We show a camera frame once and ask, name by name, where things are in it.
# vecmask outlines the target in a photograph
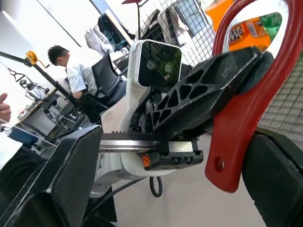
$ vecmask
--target black hair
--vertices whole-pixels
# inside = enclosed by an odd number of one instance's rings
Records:
[[[59,45],[55,45],[48,50],[48,59],[51,64],[57,65],[57,59],[61,56],[64,56],[66,52],[69,51]]]

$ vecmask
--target hand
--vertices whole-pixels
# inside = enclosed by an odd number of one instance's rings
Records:
[[[11,114],[10,106],[3,103],[7,97],[8,94],[6,93],[3,93],[0,96],[0,125],[5,124],[5,122],[1,120],[5,120],[6,122],[10,121],[10,114]]]

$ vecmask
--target orange label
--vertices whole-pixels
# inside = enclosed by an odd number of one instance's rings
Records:
[[[232,27],[229,32],[229,45],[236,44],[243,40],[247,36],[247,32],[242,24],[236,25]]]
[[[141,155],[141,159],[143,161],[144,167],[151,166],[151,159],[148,155]]]

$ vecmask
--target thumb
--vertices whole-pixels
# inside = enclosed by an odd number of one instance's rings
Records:
[[[8,94],[7,93],[3,93],[1,96],[0,96],[0,104],[2,104],[5,99],[8,97]]]

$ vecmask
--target red scissors handle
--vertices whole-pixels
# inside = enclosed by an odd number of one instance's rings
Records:
[[[256,0],[238,0],[224,15],[214,41],[213,55],[222,53],[224,36],[240,10]],[[285,0],[289,17],[280,51],[263,79],[249,92],[236,95],[214,117],[206,177],[226,192],[239,186],[242,162],[256,126],[278,89],[292,72],[303,50],[303,0]]]

